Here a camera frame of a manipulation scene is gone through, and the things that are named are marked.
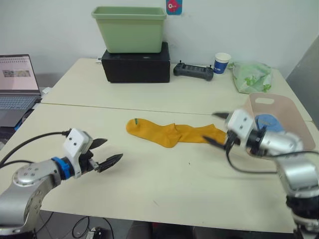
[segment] orange sock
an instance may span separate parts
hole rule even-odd
[[[210,137],[224,144],[226,133],[217,129],[213,124],[204,127],[191,127],[174,123],[160,126],[146,119],[132,119],[126,125],[128,133],[164,147],[172,148],[178,142],[207,143],[203,136]]]

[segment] laptop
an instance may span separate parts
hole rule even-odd
[[[0,127],[14,127],[40,99],[28,54],[0,55]]]

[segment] paper cup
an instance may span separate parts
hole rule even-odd
[[[224,52],[216,53],[214,63],[214,73],[223,74],[231,56]]]

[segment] plastic bag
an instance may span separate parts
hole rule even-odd
[[[259,62],[233,62],[228,66],[233,73],[237,90],[241,93],[268,92],[272,82],[272,68]]]

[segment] sticker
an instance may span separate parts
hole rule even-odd
[[[181,15],[183,0],[166,0],[166,12],[168,15]]]

